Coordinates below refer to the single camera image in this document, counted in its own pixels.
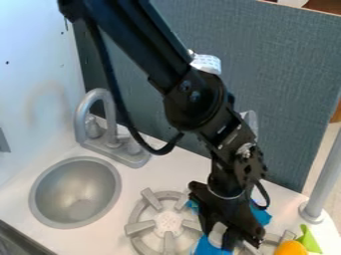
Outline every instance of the screw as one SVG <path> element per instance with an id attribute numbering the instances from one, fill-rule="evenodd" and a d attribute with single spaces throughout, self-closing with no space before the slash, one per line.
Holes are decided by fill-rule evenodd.
<path id="1" fill-rule="evenodd" d="M 190 90 L 190 87 L 191 87 L 190 81 L 183 81 L 179 86 L 179 90 L 181 92 L 187 92 Z"/>
<path id="2" fill-rule="evenodd" d="M 197 102 L 200 99 L 200 92 L 194 91 L 190 94 L 189 99 L 191 102 Z"/>

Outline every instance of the black robotic arm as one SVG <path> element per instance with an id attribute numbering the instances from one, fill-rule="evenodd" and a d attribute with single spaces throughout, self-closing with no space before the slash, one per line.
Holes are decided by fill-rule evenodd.
<path id="1" fill-rule="evenodd" d="M 255 136 L 233 110 L 234 96 L 221 79 L 190 65 L 192 58 L 149 0 L 59 0 L 60 11 L 71 22 L 83 19 L 95 40 L 110 90 L 124 122 L 134 138 L 155 154 L 170 152 L 183 136 L 193 132 L 212 158 L 207 184 L 191 182 L 189 198 L 198 204 L 202 230 L 209 235 L 217 222 L 225 225 L 222 249 L 233 250 L 246 240 L 258 247 L 265 231 L 250 206 L 265 209 L 269 198 L 259 183 L 267 168 Z M 166 115 L 179 134 L 163 148 L 150 148 L 138 135 L 118 89 L 113 69 L 99 31 L 101 28 L 149 76 L 164 97 Z M 250 199 L 257 185 L 267 205 Z"/>

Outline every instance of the faucet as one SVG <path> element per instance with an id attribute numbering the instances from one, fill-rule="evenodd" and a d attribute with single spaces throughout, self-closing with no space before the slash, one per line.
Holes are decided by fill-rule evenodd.
<path id="1" fill-rule="evenodd" d="M 107 127 L 100 127 L 97 120 L 101 119 L 89 114 L 90 107 L 96 101 L 103 102 Z M 94 89 L 86 93 L 76 109 L 74 129 L 76 142 L 82 147 L 129 167 L 142 167 L 151 157 L 128 132 L 119 133 L 114 100 L 108 90 Z"/>

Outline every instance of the black cable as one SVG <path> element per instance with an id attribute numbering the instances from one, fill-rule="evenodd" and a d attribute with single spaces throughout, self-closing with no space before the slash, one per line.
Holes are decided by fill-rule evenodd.
<path id="1" fill-rule="evenodd" d="M 165 155 L 165 154 L 170 153 L 176 146 L 177 142 L 180 141 L 180 139 L 184 136 L 183 132 L 179 132 L 164 147 L 160 149 L 154 149 L 153 147 L 151 147 L 149 144 L 146 143 L 146 141 L 141 137 L 141 135 L 135 128 L 135 125 L 133 124 L 130 118 L 130 115 L 127 111 L 126 105 L 121 95 L 118 82 L 115 77 L 112 63 L 109 58 L 109 54 L 107 52 L 106 45 L 103 41 L 103 38 L 101 36 L 99 28 L 97 27 L 97 24 L 92 19 L 86 19 L 85 22 L 90 31 L 91 37 L 94 40 L 96 49 L 100 55 L 101 64 L 105 71 L 109 89 L 113 95 L 118 111 L 121 114 L 124 125 L 127 127 L 127 129 L 129 130 L 133 138 L 136 140 L 136 142 L 149 153 L 155 154 L 155 155 Z"/>

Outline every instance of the gray fabric panel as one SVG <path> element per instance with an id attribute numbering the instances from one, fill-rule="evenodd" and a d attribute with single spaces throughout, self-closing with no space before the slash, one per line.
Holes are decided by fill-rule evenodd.
<path id="1" fill-rule="evenodd" d="M 251 0 L 153 2 L 185 45 L 222 59 L 222 79 L 236 96 L 236 109 L 258 113 L 270 180 L 300 191 L 340 92 L 341 19 Z M 87 89 L 105 87 L 84 25 L 75 31 Z M 136 126 L 169 140 L 175 131 L 162 98 L 108 37 L 106 42 Z M 207 155 L 192 135 L 179 145 Z"/>

